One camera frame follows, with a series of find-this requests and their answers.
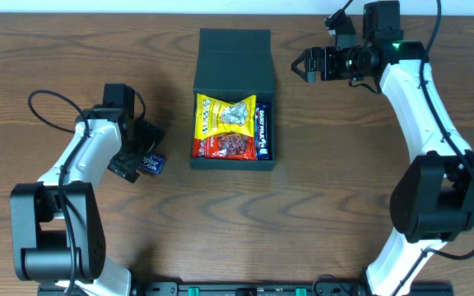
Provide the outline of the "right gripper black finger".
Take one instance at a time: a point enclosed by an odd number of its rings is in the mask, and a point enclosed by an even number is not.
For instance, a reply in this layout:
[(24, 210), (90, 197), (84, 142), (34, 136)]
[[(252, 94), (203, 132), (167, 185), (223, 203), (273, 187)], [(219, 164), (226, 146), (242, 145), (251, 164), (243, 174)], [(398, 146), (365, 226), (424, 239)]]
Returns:
[(316, 82), (316, 76), (318, 72), (317, 58), (299, 57), (290, 65), (290, 67), (291, 70), (305, 82)]
[(323, 48), (312, 47), (305, 49), (291, 66), (297, 68), (301, 63), (304, 64), (304, 68), (321, 68), (323, 66)]

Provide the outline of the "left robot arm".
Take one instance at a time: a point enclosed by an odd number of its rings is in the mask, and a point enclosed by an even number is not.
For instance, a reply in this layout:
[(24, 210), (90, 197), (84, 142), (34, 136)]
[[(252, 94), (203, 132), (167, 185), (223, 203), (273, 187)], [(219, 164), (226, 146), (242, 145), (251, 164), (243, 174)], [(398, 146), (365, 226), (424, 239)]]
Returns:
[(16, 276), (39, 295), (153, 295), (106, 255), (95, 191), (109, 170), (130, 183), (164, 131), (135, 114), (141, 95), (105, 85), (101, 104), (78, 109), (72, 140), (47, 173), (10, 194)]

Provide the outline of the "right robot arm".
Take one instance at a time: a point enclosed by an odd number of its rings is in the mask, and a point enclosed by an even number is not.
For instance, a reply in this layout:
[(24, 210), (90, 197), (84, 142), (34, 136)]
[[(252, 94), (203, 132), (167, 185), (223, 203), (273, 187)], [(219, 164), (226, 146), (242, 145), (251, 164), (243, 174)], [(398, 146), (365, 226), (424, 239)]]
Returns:
[[(433, 256), (474, 226), (474, 151), (453, 125), (430, 67), (430, 45), (404, 39), (397, 1), (366, 3), (357, 34), (344, 9), (325, 20), (335, 43), (306, 49), (291, 65), (304, 81), (373, 79), (369, 90), (393, 107), (410, 158), (390, 197), (392, 232), (355, 283), (331, 275), (313, 284), (318, 295), (444, 295), (448, 285), (415, 284)], [(474, 257), (474, 248), (462, 254)]]

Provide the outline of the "blue Eclipse mints tin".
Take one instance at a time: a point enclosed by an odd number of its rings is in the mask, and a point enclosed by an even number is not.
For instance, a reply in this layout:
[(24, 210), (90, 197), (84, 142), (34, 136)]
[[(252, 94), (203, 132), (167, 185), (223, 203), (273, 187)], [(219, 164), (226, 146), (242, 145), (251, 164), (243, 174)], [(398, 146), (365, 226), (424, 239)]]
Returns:
[(161, 175), (165, 167), (165, 159), (158, 155), (145, 156), (138, 169), (143, 173)]

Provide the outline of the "dark green box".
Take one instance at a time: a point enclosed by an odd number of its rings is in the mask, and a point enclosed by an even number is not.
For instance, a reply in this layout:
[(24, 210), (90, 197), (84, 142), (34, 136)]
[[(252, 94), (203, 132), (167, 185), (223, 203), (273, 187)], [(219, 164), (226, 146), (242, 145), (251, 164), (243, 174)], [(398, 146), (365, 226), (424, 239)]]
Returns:
[(195, 95), (236, 103), (256, 95), (267, 104), (267, 160), (217, 160), (189, 158), (191, 169), (272, 171), (276, 164), (276, 78), (271, 53), (270, 30), (201, 28)]

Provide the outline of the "red Hacks candy bag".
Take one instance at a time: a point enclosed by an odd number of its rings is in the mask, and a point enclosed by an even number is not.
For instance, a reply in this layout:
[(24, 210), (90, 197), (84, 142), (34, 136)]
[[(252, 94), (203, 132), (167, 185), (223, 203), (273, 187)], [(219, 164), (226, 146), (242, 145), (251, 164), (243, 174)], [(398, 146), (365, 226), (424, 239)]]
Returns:
[(193, 140), (193, 158), (219, 160), (256, 160), (254, 138), (224, 133)]

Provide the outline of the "yellow Hacks candy bag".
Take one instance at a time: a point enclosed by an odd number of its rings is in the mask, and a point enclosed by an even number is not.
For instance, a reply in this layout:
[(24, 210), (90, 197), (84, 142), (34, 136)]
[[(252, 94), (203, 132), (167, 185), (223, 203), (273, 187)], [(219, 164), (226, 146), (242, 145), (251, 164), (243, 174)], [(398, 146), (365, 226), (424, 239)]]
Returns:
[(194, 138), (206, 139), (224, 133), (254, 137), (256, 95), (229, 103), (207, 95), (197, 94)]

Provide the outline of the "Dairy Milk chocolate bar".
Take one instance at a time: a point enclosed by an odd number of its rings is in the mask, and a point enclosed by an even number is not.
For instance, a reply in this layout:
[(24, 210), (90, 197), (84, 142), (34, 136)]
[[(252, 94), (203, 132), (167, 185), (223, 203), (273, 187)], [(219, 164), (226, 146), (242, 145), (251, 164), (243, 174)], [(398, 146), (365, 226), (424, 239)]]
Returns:
[(270, 144), (268, 140), (267, 115), (268, 104), (257, 103), (255, 109), (255, 149), (257, 160), (271, 159)]

